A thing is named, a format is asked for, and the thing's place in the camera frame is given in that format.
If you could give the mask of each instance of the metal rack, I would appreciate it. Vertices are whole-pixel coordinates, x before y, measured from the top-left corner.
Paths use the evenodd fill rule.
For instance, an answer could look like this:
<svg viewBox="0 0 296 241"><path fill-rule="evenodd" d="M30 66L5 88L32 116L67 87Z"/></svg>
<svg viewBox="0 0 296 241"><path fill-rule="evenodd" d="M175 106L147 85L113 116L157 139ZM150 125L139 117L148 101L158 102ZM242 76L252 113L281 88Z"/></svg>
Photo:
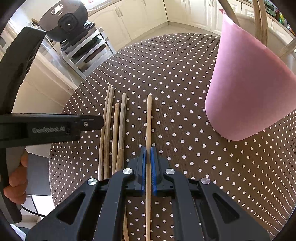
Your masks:
<svg viewBox="0 0 296 241"><path fill-rule="evenodd" d="M83 47L93 41L95 38L98 39L98 43L95 43L90 49L83 52L79 56L75 56ZM92 58L88 63L84 61L98 50L103 45L106 45L95 57ZM71 47L69 52L61 52L63 59L80 75L84 80L89 76L101 63L116 54L115 49L110 43L110 40L104 33L103 28L99 28L91 33L86 38L79 41L76 45Z"/></svg>

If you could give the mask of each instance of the kitchen counter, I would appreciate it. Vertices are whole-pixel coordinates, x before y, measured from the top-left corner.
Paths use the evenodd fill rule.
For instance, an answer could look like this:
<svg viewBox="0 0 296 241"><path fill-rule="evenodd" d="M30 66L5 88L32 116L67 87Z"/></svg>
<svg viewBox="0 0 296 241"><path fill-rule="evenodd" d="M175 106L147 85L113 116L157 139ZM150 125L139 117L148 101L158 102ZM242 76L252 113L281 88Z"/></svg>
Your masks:
<svg viewBox="0 0 296 241"><path fill-rule="evenodd" d="M253 7L251 0L237 0L243 4L246 4L250 7ZM295 37L284 25L282 25L278 20L276 20L273 16L267 13L267 17L275 21L277 24L279 24L289 35L291 35L293 38Z"/></svg>
<svg viewBox="0 0 296 241"><path fill-rule="evenodd" d="M102 0L102 2L100 4L98 4L97 6L95 6L94 8L88 10L88 14L89 16L93 15L94 13L102 10L103 8L106 8L114 3L117 3L121 0Z"/></svg>

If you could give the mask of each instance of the screw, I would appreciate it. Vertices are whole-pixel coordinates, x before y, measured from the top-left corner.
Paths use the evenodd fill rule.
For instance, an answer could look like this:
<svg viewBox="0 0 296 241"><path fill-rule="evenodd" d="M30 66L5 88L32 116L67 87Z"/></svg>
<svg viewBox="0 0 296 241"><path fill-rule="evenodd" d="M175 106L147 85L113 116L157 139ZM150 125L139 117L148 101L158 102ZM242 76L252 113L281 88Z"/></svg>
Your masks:
<svg viewBox="0 0 296 241"><path fill-rule="evenodd" d="M124 173L125 175L131 174L132 172L133 172L133 170L130 169L130 168L125 168L125 169L123 170L123 173Z"/></svg>
<svg viewBox="0 0 296 241"><path fill-rule="evenodd" d="M201 179L202 183L205 184L205 185L208 185L211 183L211 180L209 178L206 178L206 177L203 177Z"/></svg>
<svg viewBox="0 0 296 241"><path fill-rule="evenodd" d="M168 174L168 175L173 175L175 173L175 170L172 169L172 168L168 168L165 170L165 173Z"/></svg>
<svg viewBox="0 0 296 241"><path fill-rule="evenodd" d="M95 179L95 178L90 178L88 181L87 181L87 184L90 185L90 186L93 186L97 183L98 181Z"/></svg>

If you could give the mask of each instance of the brown tablecloth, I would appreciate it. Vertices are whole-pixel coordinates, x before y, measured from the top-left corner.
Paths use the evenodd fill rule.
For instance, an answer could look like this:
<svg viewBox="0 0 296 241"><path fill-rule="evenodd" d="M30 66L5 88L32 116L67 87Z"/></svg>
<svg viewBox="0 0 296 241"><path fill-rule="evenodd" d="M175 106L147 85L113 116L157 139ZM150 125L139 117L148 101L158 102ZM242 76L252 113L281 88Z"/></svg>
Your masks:
<svg viewBox="0 0 296 241"><path fill-rule="evenodd" d="M115 88L113 104L127 93L126 165L146 143L146 100L151 93L152 143L159 155L188 178L209 177L273 238L295 207L296 115L293 112L243 141L216 133L205 113L205 98L219 40L171 34L126 47L82 82L63 113L103 115L108 84ZM110 135L112 150L112 131ZM49 170L56 205L88 178L97 177L99 140L100 131L88 131L80 141L52 145ZM170 198L152 197L151 208L151 239L173 240ZM143 198L127 200L127 216L130 240L144 240Z"/></svg>

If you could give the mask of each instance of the finger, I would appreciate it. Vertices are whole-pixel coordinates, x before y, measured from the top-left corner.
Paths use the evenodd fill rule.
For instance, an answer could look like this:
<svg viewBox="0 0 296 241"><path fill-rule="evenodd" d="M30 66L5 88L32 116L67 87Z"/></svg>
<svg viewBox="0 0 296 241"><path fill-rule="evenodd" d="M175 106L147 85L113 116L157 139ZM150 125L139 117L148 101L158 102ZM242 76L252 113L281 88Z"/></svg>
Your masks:
<svg viewBox="0 0 296 241"><path fill-rule="evenodd" d="M21 158L20 158L20 163L22 164L23 167L28 166L28 160L29 160L29 154L25 150L24 153L22 154Z"/></svg>
<svg viewBox="0 0 296 241"><path fill-rule="evenodd" d="M4 195L7 198L21 197L26 192L27 185L28 185L28 181L26 181L26 183L16 186L16 187L8 186L3 189Z"/></svg>
<svg viewBox="0 0 296 241"><path fill-rule="evenodd" d="M12 187L24 184L27 180L27 168L19 166L9 177L8 181Z"/></svg>
<svg viewBox="0 0 296 241"><path fill-rule="evenodd" d="M16 198L9 198L10 201L16 203L16 204L24 204L27 198L27 193L24 193L22 196L20 197L16 197Z"/></svg>

